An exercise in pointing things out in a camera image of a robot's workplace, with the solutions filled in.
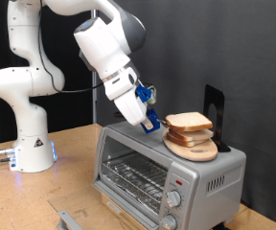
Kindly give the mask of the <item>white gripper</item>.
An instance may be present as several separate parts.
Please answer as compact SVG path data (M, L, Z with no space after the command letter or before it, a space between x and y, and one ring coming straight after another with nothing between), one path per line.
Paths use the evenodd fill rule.
M136 126L142 123L146 130L153 129L147 118L147 105L136 96L137 75L131 68L122 68L103 83L105 95L115 103L126 120Z

